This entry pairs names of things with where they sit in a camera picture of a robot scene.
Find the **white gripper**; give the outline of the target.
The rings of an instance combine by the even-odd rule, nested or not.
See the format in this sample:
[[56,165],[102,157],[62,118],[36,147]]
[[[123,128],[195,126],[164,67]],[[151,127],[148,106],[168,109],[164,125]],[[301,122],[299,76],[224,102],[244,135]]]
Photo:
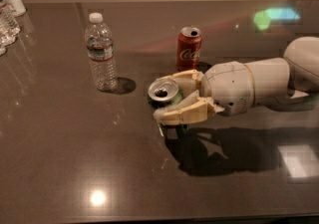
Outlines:
[[159,92],[167,97],[181,92],[185,98],[154,112],[155,121],[163,125],[199,123],[219,112],[227,116],[245,113],[254,101],[252,75],[238,62],[214,65],[204,75],[187,70],[161,77]]

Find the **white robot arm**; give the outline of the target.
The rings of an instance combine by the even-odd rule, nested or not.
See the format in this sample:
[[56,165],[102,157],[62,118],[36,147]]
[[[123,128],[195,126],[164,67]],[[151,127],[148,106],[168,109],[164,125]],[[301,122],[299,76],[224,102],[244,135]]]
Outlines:
[[184,99],[154,112],[163,125],[198,123],[217,113],[231,116],[256,107],[311,111],[318,107],[319,38],[292,41],[281,58],[216,64],[204,73],[188,70],[165,79],[182,90]]

